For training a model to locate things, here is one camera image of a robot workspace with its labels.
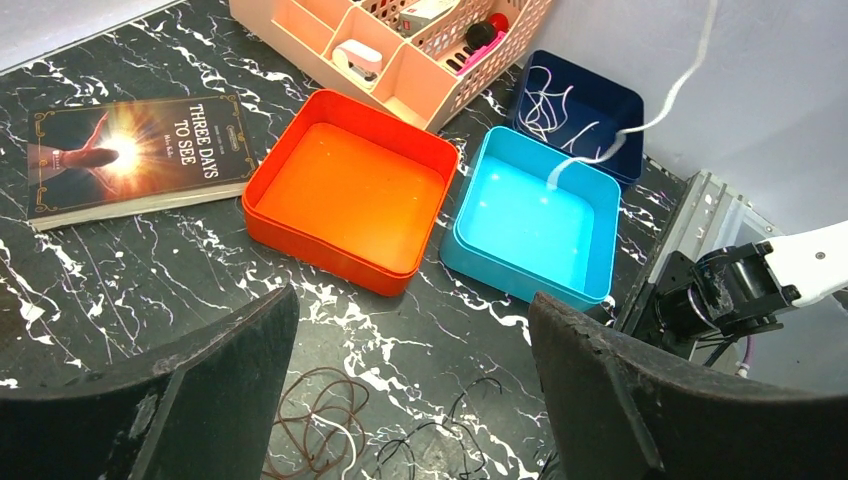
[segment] dark blue box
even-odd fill
[[[615,132],[642,125],[644,116],[645,105],[636,92],[536,50],[515,86],[506,125],[568,155],[596,158],[612,145]],[[618,153],[592,166],[618,180],[625,190],[642,176],[643,147],[642,132],[627,135]]]

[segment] light blue plastic box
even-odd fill
[[[449,268],[526,302],[547,292],[577,310],[609,295],[621,189],[582,163],[505,127],[486,134],[442,239]]]

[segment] orange tray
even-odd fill
[[[412,279],[459,163],[450,143],[319,90],[247,184],[254,240],[381,295]]]

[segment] book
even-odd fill
[[[236,95],[55,109],[29,127],[38,231],[237,197],[257,167]]]

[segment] brown cable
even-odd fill
[[[283,406],[285,404],[285,401],[288,399],[289,395],[291,395],[291,392],[298,387],[298,385],[300,385],[301,383],[303,383],[304,380],[312,376],[330,372],[340,375],[342,379],[334,380],[327,384],[327,386],[325,386],[318,393],[318,396],[315,397],[315,400],[312,402],[312,405],[310,406],[309,412],[307,414],[296,417],[283,416]],[[319,407],[319,404],[322,403],[324,395],[326,395],[334,386],[342,384],[347,385],[350,388],[350,398],[348,399],[349,406],[341,407],[337,405],[321,405]],[[362,402],[358,405],[356,402],[355,387],[359,387],[365,392],[365,399],[362,400]],[[268,451],[265,455],[265,463],[267,463],[267,466],[271,471],[263,470],[262,473],[276,480],[288,480],[296,478],[299,475],[306,473],[307,471],[312,471],[315,474],[313,478],[318,479],[322,475],[339,465],[348,454],[348,442],[345,442],[344,450],[338,457],[336,457],[335,460],[324,460],[323,465],[320,462],[320,460],[324,456],[325,451],[327,450],[327,447],[329,446],[330,439],[333,437],[333,435],[339,432],[338,428],[333,428],[330,433],[324,437],[324,440],[319,444],[317,451],[311,451],[309,448],[309,426],[312,424],[312,417],[315,415],[323,416],[322,413],[328,410],[336,410],[346,414],[347,419],[344,422],[338,423],[339,425],[345,427],[348,432],[353,433],[352,427],[354,424],[359,429],[359,432],[362,434],[362,442],[356,453],[356,459],[359,459],[359,457],[361,457],[365,451],[365,429],[362,427],[362,423],[359,421],[359,419],[356,418],[356,414],[359,413],[363,407],[365,407],[365,404],[368,402],[369,397],[370,394],[368,392],[368,388],[365,387],[365,385],[351,379],[345,372],[333,367],[318,367],[301,375],[285,392],[283,392],[283,395],[280,397],[280,402],[277,404],[276,419],[272,424],[271,428],[274,428],[276,426],[283,427],[283,430],[285,430],[289,439],[292,441],[292,444],[294,445],[295,449],[297,449],[297,451],[305,460],[306,465],[297,469],[294,472],[280,472],[274,466],[273,459],[271,458],[271,452]],[[296,438],[295,434],[289,428],[289,425],[294,423],[304,424],[303,436],[300,439]]]

